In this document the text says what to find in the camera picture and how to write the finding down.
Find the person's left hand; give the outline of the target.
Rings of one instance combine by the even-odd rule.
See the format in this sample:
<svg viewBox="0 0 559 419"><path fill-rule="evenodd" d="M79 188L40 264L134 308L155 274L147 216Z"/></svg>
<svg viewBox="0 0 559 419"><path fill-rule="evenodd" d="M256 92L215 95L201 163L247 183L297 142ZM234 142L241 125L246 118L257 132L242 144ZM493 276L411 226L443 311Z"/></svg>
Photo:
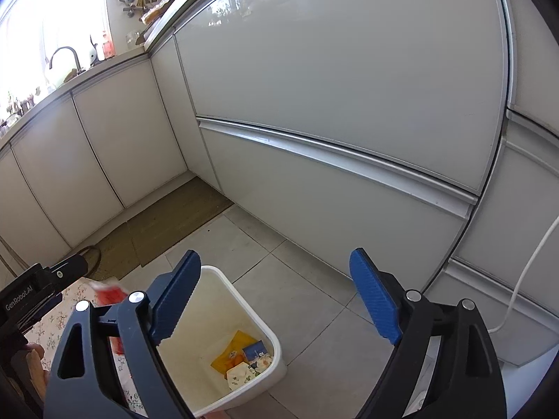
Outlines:
<svg viewBox="0 0 559 419"><path fill-rule="evenodd" d="M41 401L44 401L49 377L49 372L44 369L42 363L44 348L37 343L28 343L26 345L26 350L26 362L28 363L31 384L35 388L35 391L37 391L37 395Z"/></svg>

